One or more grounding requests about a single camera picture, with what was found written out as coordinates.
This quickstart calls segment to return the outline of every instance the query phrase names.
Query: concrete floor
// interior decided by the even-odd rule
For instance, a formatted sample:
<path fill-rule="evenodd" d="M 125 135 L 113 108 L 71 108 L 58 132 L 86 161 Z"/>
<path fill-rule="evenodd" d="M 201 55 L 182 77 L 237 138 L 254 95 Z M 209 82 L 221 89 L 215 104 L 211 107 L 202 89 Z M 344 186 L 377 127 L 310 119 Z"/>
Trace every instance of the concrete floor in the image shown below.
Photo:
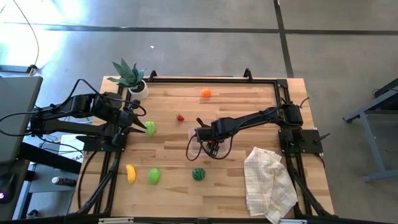
<path fill-rule="evenodd" d="M 20 2 L 31 22 L 46 24 L 277 28 L 271 0 Z M 286 29 L 398 29 L 393 0 L 280 0 L 280 6 Z M 45 13 L 28 10 L 32 7 Z M 12 2 L 1 20 L 24 22 Z M 0 64 L 31 64 L 36 49 L 29 27 L 0 24 L 0 30 Z M 278 34 L 35 30 L 41 68 L 36 75 L 44 77 L 39 106 L 61 102 L 77 78 L 99 89 L 102 76 L 115 74 L 111 61 L 121 57 L 159 75 L 241 76 L 249 67 L 255 77 L 286 77 Z M 315 124 L 321 133 L 331 132 L 323 147 L 335 213 L 397 223 L 398 179 L 363 182 L 362 175 L 376 171 L 376 165 L 362 126 L 341 119 L 369 102 L 373 89 L 397 78 L 397 36 L 287 35 L 287 44 L 294 77 L 305 79 Z M 51 95 L 54 88 L 57 94 Z M 77 93 L 86 92 L 81 86 Z"/>

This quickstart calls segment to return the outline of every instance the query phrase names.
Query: wooden table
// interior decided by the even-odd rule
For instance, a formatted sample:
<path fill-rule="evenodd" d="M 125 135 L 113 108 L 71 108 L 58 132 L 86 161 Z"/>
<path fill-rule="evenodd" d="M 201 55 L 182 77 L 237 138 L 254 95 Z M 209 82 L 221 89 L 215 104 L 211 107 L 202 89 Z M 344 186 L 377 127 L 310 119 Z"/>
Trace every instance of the wooden table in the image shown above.
<path fill-rule="evenodd" d="M 118 87 L 106 78 L 103 79 L 101 92 L 116 93 Z M 307 97 L 303 79 L 290 78 L 287 81 L 290 97 L 294 103 L 300 103 Z M 210 124 L 217 118 L 239 117 L 275 106 L 272 85 L 148 83 L 148 87 L 150 94 L 141 103 L 147 110 L 147 115 L 140 120 L 143 123 L 154 121 L 156 133 L 152 138 L 146 134 L 129 135 L 126 150 L 121 156 L 111 216 L 250 217 L 246 209 L 243 162 L 254 146 L 280 154 L 277 135 L 279 127 L 275 124 L 265 124 L 240 131 L 235 136 L 233 149 L 226 159 L 218 161 L 209 157 L 199 157 L 194 162 L 188 161 L 185 157 L 188 129 L 199 127 L 196 122 L 197 117 L 200 117 L 204 123 Z M 201 97 L 204 87 L 211 89 L 210 98 Z M 304 120 L 303 129 L 312 129 L 314 125 L 308 101 L 303 104 L 301 112 Z M 176 121 L 176 114 L 179 113 L 185 118 L 182 123 Z M 94 120 L 94 124 L 101 123 L 99 119 Z M 98 185 L 103 157 L 104 153 L 97 153 L 88 165 L 81 187 L 82 203 Z M 325 210 L 333 213 L 321 160 L 311 154 L 303 154 L 302 157 L 309 189 Z M 132 185 L 127 182 L 126 164 L 132 164 L 136 169 L 137 180 Z M 155 166 L 158 166 L 161 172 L 160 182 L 157 185 L 150 185 L 149 171 Z M 192 170 L 196 167 L 203 167 L 206 170 L 206 178 L 203 181 L 198 182 L 192 178 Z M 101 212 L 108 189 L 104 192 Z M 304 211 L 300 192 L 298 195 L 300 208 Z M 75 194 L 70 211 L 76 210 Z M 292 212 L 287 215 L 288 218 L 293 218 L 292 216 Z"/>

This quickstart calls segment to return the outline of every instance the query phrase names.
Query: cloth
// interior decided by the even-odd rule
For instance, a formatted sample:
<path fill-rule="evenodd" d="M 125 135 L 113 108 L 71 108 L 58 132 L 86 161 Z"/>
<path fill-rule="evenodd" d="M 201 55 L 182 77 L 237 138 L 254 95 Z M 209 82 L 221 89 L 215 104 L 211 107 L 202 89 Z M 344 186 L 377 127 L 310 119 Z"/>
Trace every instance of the cloth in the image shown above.
<path fill-rule="evenodd" d="M 297 194 L 282 157 L 255 147 L 244 161 L 246 204 L 250 216 L 264 215 L 277 224 L 296 204 Z"/>

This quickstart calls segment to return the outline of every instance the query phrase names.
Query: wire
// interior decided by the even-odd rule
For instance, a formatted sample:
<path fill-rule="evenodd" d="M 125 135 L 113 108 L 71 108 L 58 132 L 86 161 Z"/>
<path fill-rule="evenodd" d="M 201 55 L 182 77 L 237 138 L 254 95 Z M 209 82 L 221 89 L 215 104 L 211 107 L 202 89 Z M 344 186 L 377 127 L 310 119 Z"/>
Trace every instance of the wire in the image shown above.
<path fill-rule="evenodd" d="M 303 103 L 306 102 L 306 101 L 309 100 L 309 99 L 310 99 L 309 97 L 306 97 L 306 99 L 304 99 L 304 100 L 301 102 L 300 106 L 298 106 L 298 107 L 299 107 L 299 108 L 302 108 Z"/>
<path fill-rule="evenodd" d="M 58 109 L 58 108 L 60 108 L 61 106 L 64 106 L 65 104 L 68 103 L 68 101 L 69 101 L 70 98 L 72 97 L 72 94 L 75 92 L 76 87 L 77 87 L 77 85 L 79 84 L 80 81 L 83 81 L 84 83 L 86 83 L 86 85 L 88 85 L 88 87 L 90 87 L 96 94 L 100 95 L 100 93 L 99 93 L 96 89 L 94 89 L 94 87 L 92 87 L 86 80 L 84 80 L 84 79 L 82 79 L 82 78 L 79 78 L 79 79 L 76 81 L 75 85 L 73 86 L 72 91 L 70 92 L 70 94 L 69 94 L 69 96 L 67 97 L 67 99 L 66 99 L 64 102 L 62 102 L 60 105 L 54 107 L 55 110 Z"/>
<path fill-rule="evenodd" d="M 77 85 L 79 84 L 80 81 L 83 81 L 84 83 L 86 83 L 86 85 L 87 85 L 88 87 L 90 87 L 97 95 L 101 95 L 101 94 L 100 94 L 93 86 L 91 86 L 86 80 L 84 80 L 84 79 L 82 79 L 82 78 L 79 78 L 79 79 L 76 81 L 75 86 L 73 86 L 72 91 L 70 92 L 70 94 L 69 94 L 69 96 L 67 97 L 67 99 L 66 99 L 64 102 L 62 102 L 60 105 L 56 106 L 56 107 L 54 108 L 55 110 L 56 110 L 56 109 L 59 109 L 61 106 L 64 106 L 65 104 L 68 103 L 68 101 L 72 98 L 72 94 L 75 92 L 76 87 L 77 87 Z M 120 99 L 114 99 L 114 98 L 108 98 L 108 97 L 106 97 L 106 96 L 104 96 L 104 97 L 107 98 L 107 99 L 109 99 L 109 100 L 120 101 L 120 102 L 124 102 L 124 103 L 130 103 L 130 104 L 132 104 L 132 105 L 136 105 L 136 106 L 138 106 L 138 107 L 144 112 L 144 114 L 134 114 L 134 113 L 128 112 L 128 113 L 130 113 L 130 114 L 133 114 L 133 115 L 136 115 L 136 116 L 145 116 L 145 115 L 147 114 L 147 111 L 146 111 L 141 105 L 138 105 L 137 103 L 135 103 L 135 102 L 133 102 L 133 101 L 120 100 Z"/>
<path fill-rule="evenodd" d="M 114 99 L 114 98 L 107 98 L 107 99 L 113 100 L 113 101 L 120 101 L 120 102 L 123 102 L 123 103 L 130 103 L 130 104 L 132 104 L 132 105 L 136 105 L 136 106 L 138 106 L 138 107 L 144 112 L 144 114 L 135 114 L 135 113 L 130 113 L 130 112 L 127 111 L 129 114 L 133 114 L 133 115 L 135 115 L 135 116 L 145 116 L 145 115 L 147 114 L 147 111 L 146 111 L 141 105 L 138 105 L 137 103 L 135 103 L 135 102 L 133 102 L 133 101 L 129 101 L 129 100 L 119 100 L 119 99 Z"/>
<path fill-rule="evenodd" d="M 187 150 L 185 150 L 185 156 L 187 157 L 187 159 L 188 159 L 189 161 L 195 161 L 196 159 L 198 159 L 198 157 L 199 157 L 199 155 L 200 155 L 200 152 L 201 152 L 201 146 L 200 146 L 199 152 L 198 152 L 197 156 L 196 156 L 194 159 L 190 159 L 190 158 L 188 157 L 188 148 L 189 148 L 189 145 L 191 144 L 191 141 L 192 141 L 193 137 L 195 137 L 195 136 L 197 136 L 196 133 L 189 139 L 189 142 L 188 142 L 188 144 L 187 144 Z"/>
<path fill-rule="evenodd" d="M 74 147 L 74 146 L 71 146 L 71 145 L 68 145 L 68 144 L 62 144 L 62 143 L 60 143 L 60 142 L 52 142 L 52 141 L 46 140 L 46 139 L 44 139 L 44 138 L 42 138 L 42 137 L 40 137 L 40 136 L 37 136 L 37 137 L 38 137 L 39 139 L 45 141 L 45 142 L 53 143 L 53 144 L 58 144 L 58 145 L 60 145 L 60 146 L 68 146 L 68 147 L 71 147 L 72 149 L 75 149 L 76 151 L 79 151 L 80 153 L 83 153 L 82 150 L 80 150 L 80 149 L 78 149 L 78 148 L 76 148 L 76 147 Z"/>
<path fill-rule="evenodd" d="M 83 176 L 85 175 L 87 165 L 90 163 L 90 161 L 95 156 L 95 154 L 97 154 L 97 151 L 93 152 L 92 155 L 87 159 L 87 162 L 86 162 L 85 166 L 83 167 L 83 170 L 81 171 L 80 181 L 77 186 L 77 206 L 79 209 L 81 208 L 81 199 L 80 199 L 81 182 L 83 181 Z"/>
<path fill-rule="evenodd" d="M 4 117 L 0 118 L 0 123 L 1 123 L 1 121 L 3 121 L 4 119 L 9 118 L 9 117 L 11 117 L 11 116 L 20 115 L 20 114 L 36 114 L 36 113 L 37 113 L 36 111 L 33 111 L 33 112 L 18 112 L 18 113 L 12 113 L 12 114 L 5 115 Z M 4 132 L 2 129 L 0 129 L 0 133 L 1 133 L 1 134 L 5 134 L 6 136 L 13 136 L 13 137 L 28 136 L 28 135 L 32 134 L 32 132 L 25 133 L 25 134 L 10 134 L 10 133 Z"/>
<path fill-rule="evenodd" d="M 60 152 L 58 150 L 54 150 L 54 149 L 50 149 L 50 148 L 42 148 L 43 150 L 48 150 L 48 151 L 52 151 L 52 152 Z M 58 153 L 57 155 L 64 155 L 64 154 L 69 154 L 69 153 L 73 153 L 76 151 L 62 151 L 61 153 Z"/>
<path fill-rule="evenodd" d="M 25 16 L 24 12 L 22 12 L 22 9 L 20 9 L 20 7 L 18 6 L 17 2 L 16 2 L 15 0 L 12 0 L 12 1 L 14 1 L 15 5 L 18 7 L 18 9 L 19 9 L 19 11 L 21 12 L 21 14 L 24 16 L 26 22 L 28 23 L 30 29 L 31 29 L 32 32 L 33 32 L 33 36 L 35 37 L 36 46 L 37 46 L 37 55 L 36 55 L 35 63 L 33 63 L 33 64 L 36 65 L 37 59 L 39 58 L 40 47 L 39 47 L 39 41 L 37 40 L 37 36 L 36 36 L 35 30 L 33 30 L 32 25 L 31 25 L 30 22 L 27 20 L 27 18 L 26 18 L 26 16 Z M 33 71 L 33 68 L 31 68 L 30 73 L 29 73 L 29 76 L 31 76 L 32 71 Z"/>
<path fill-rule="evenodd" d="M 48 135 L 47 135 L 47 138 L 49 138 L 52 142 L 58 141 L 58 138 L 57 138 L 56 136 L 52 136 L 51 134 L 48 134 Z"/>
<path fill-rule="evenodd" d="M 1 8 L 0 13 L 2 13 L 2 11 L 6 8 L 6 5 L 4 4 L 4 6 Z"/>

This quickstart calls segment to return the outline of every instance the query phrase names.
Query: toy watermelon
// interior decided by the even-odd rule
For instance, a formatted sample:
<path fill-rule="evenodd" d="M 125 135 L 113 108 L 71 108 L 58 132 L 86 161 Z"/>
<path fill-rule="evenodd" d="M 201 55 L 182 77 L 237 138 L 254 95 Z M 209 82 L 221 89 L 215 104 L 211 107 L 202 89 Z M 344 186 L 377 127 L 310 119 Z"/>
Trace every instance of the toy watermelon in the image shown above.
<path fill-rule="evenodd" d="M 203 168 L 196 168 L 192 172 L 192 177 L 197 181 L 203 180 L 205 176 L 206 172 Z"/>

